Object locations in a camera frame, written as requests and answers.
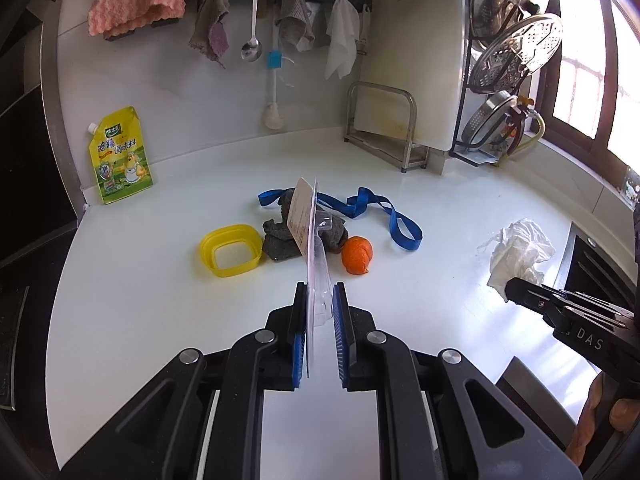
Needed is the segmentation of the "white cutting board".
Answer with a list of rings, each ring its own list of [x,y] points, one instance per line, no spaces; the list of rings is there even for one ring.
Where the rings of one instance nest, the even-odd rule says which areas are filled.
[[[416,143],[447,151],[462,91],[465,0],[374,0],[360,79],[416,102]]]

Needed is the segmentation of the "grey purple hanging cloth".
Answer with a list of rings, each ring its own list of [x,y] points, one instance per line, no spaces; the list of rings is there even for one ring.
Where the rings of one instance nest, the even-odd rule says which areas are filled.
[[[229,0],[204,0],[198,9],[189,46],[205,55],[209,61],[224,66],[221,61],[229,49],[224,18],[229,14]]]

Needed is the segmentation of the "pink wavy dishcloth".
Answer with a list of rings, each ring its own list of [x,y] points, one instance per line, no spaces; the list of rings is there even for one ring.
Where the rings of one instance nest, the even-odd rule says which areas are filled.
[[[94,0],[88,32],[104,39],[118,37],[161,20],[182,18],[184,12],[186,0]]]

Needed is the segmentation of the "yellow seasoning pouch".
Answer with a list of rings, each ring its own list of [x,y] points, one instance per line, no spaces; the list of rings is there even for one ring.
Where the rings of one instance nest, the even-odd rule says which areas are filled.
[[[90,124],[89,156],[104,205],[140,193],[153,185],[142,128],[132,106]]]

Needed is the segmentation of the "orange peel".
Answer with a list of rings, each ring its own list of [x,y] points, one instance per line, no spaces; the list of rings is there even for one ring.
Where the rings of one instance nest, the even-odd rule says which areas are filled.
[[[342,248],[341,258],[343,266],[349,274],[367,274],[369,264],[373,259],[372,245],[365,237],[351,236]]]

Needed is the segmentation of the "steel steamer plate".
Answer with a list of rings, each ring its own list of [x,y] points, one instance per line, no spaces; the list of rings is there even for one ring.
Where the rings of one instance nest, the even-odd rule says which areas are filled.
[[[559,15],[524,18],[502,32],[480,55],[471,70],[468,88],[479,94],[518,92],[528,76],[551,60],[562,35]]]

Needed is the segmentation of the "white bottle brush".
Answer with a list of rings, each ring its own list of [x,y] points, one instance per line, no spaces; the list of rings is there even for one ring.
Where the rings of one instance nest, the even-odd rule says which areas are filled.
[[[273,6],[271,25],[271,50],[268,54],[268,70],[270,75],[270,90],[262,123],[270,131],[280,131],[284,128],[284,120],[278,107],[278,80],[279,70],[282,67],[282,53],[279,44],[279,32],[277,26],[278,8]]]

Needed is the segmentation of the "dark grey rag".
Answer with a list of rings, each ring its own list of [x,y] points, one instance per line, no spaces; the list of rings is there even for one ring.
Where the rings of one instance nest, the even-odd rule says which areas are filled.
[[[263,207],[273,203],[277,203],[280,207],[281,220],[279,222],[267,220],[262,225],[265,234],[262,251],[275,262],[297,258],[302,254],[286,224],[293,194],[294,188],[286,188],[270,190],[258,195],[258,202]],[[326,252],[339,254],[348,240],[348,231],[345,228],[345,222],[335,214],[330,214],[329,220],[331,226],[320,229],[320,238]]]

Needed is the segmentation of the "clear plastic blister package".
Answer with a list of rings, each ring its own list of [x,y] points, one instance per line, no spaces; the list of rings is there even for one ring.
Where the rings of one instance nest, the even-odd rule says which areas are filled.
[[[288,208],[286,220],[293,240],[306,261],[305,372],[314,366],[314,330],[333,318],[333,285],[326,261],[321,233],[332,229],[331,215],[318,208],[318,186],[299,178]]]

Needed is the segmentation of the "glass pot lid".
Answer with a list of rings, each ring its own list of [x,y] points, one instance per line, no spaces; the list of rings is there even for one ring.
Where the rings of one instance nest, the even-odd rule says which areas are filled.
[[[458,143],[469,151],[479,150],[517,105],[516,94],[501,90],[490,96],[463,127]]]

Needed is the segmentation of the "black kitchen sink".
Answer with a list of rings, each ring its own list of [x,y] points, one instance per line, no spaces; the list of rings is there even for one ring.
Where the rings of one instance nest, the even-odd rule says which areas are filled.
[[[608,253],[575,223],[570,226],[553,287],[583,292],[629,311],[634,310],[634,282]]]

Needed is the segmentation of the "white hanging cloth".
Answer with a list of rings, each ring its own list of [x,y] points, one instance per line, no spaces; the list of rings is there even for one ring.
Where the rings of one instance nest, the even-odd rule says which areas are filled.
[[[330,37],[324,71],[326,79],[333,74],[342,79],[352,72],[357,58],[359,33],[360,19],[356,8],[349,0],[335,0],[326,26],[326,34]]]

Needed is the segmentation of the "steel cutting board rack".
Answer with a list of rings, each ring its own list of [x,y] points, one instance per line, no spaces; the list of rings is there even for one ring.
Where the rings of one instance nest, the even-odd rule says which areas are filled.
[[[397,120],[394,116],[383,118],[381,114],[376,114],[373,118],[366,120],[368,126],[374,127],[373,131],[358,128],[356,119],[360,89],[403,98],[406,102],[405,108],[408,112],[408,118]],[[416,99],[409,91],[386,86],[386,84],[356,81],[349,86],[347,91],[346,127],[343,140],[385,160],[397,167],[403,174],[410,169],[425,169],[430,157],[430,148],[416,140],[417,119],[418,106]]]

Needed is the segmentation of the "white tissue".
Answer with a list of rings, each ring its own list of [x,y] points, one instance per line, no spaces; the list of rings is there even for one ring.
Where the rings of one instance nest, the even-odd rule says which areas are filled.
[[[512,278],[541,285],[544,272],[538,266],[555,254],[551,240],[541,227],[526,218],[502,228],[477,249],[485,250],[489,246],[494,250],[490,256],[487,285],[495,289],[504,301],[508,301],[506,283]]]

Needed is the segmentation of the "black lid rack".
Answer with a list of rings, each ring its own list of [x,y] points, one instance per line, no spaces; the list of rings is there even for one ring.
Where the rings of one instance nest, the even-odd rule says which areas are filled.
[[[468,80],[471,70],[475,62],[480,58],[480,55],[485,49],[479,49],[476,46],[475,41],[471,35],[471,20],[470,20],[470,0],[466,0],[466,24],[465,24],[465,54],[464,54],[464,72],[462,77],[462,92],[459,110],[457,114],[456,128],[454,128],[454,144],[452,144],[450,154],[454,157],[462,159],[464,162],[472,166],[480,166],[484,164],[497,165],[499,157],[491,152],[488,152],[484,145],[477,151],[469,151],[458,143],[462,133],[463,127],[469,121],[471,116],[475,113],[472,112],[471,106],[480,102],[481,96],[492,96],[492,94],[479,94],[471,91],[468,88]]]

